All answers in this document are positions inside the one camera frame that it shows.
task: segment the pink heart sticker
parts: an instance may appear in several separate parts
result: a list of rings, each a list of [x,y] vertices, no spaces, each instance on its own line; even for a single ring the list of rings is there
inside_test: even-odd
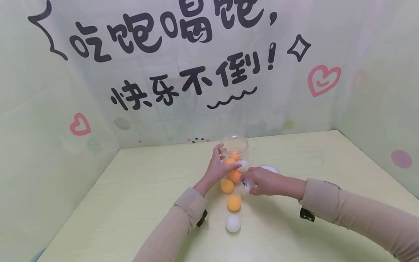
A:
[[[80,126],[80,119],[83,121],[86,128],[84,130],[76,130],[77,127]],[[82,113],[76,113],[74,115],[74,122],[70,125],[70,131],[74,135],[87,135],[92,130],[90,128],[89,122],[87,121],[86,117]]]
[[[325,87],[324,89],[322,89],[320,91],[316,91],[316,89],[314,88],[313,76],[319,70],[321,70],[323,72],[323,79],[326,79],[332,73],[336,73],[337,76],[336,76],[336,79],[331,84],[330,84],[329,81],[326,81],[324,83],[322,83],[319,80],[316,81],[316,86],[317,87],[320,87],[320,88]],[[310,88],[311,94],[314,97],[316,97],[316,96],[322,95],[322,94],[326,93],[327,91],[331,90],[333,87],[335,87],[338,84],[341,73],[342,73],[342,69],[340,67],[334,67],[334,68],[328,70],[327,66],[318,65],[315,68],[313,68],[310,71],[310,73],[308,74],[308,87]]]

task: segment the orange ping pong ball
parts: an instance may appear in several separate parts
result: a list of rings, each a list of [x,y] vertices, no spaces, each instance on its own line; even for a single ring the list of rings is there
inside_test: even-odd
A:
[[[229,196],[227,199],[227,208],[231,211],[237,211],[241,208],[241,198],[237,195]]]
[[[240,181],[241,173],[237,170],[233,170],[230,172],[230,180],[234,183],[238,183]]]
[[[224,164],[226,164],[226,165],[231,165],[231,164],[233,164],[233,163],[235,163],[236,162],[236,160],[234,160],[234,159],[232,159],[232,158],[227,158],[225,161],[224,161]]]
[[[230,194],[234,190],[233,182],[229,179],[223,180],[221,182],[221,190],[226,194]]]
[[[238,151],[237,150],[232,150],[231,152],[230,152],[230,158],[231,159],[234,159],[234,160],[239,160],[240,159],[240,154],[238,153]]]

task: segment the pink dot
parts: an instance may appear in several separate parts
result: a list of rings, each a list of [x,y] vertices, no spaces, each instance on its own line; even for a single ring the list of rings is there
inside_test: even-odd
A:
[[[391,160],[393,163],[401,168],[409,168],[412,166],[412,157],[403,150],[394,150],[391,153]]]

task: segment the table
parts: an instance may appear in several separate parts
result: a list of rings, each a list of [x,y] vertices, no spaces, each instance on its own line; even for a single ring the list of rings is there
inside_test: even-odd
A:
[[[419,201],[339,131],[248,141],[253,166],[328,180],[419,215]],[[173,202],[202,177],[216,143],[120,150],[39,262],[130,262]],[[300,219],[297,201],[285,197],[245,197],[242,228],[228,233],[227,197],[219,185],[210,191],[208,221],[188,236],[177,261],[395,261],[352,231]]]

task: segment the hand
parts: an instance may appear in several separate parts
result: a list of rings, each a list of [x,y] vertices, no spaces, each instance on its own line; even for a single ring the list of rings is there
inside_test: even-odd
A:
[[[226,165],[222,162],[222,146],[222,144],[218,144],[214,147],[212,158],[209,161],[204,177],[194,186],[194,189],[203,197],[205,197],[211,187],[220,181],[228,172],[241,167],[241,164],[237,162],[230,165]]]
[[[250,178],[256,183],[256,188],[250,190],[252,195],[281,195],[297,200],[303,199],[305,180],[283,176],[262,167],[250,167],[240,180]]]

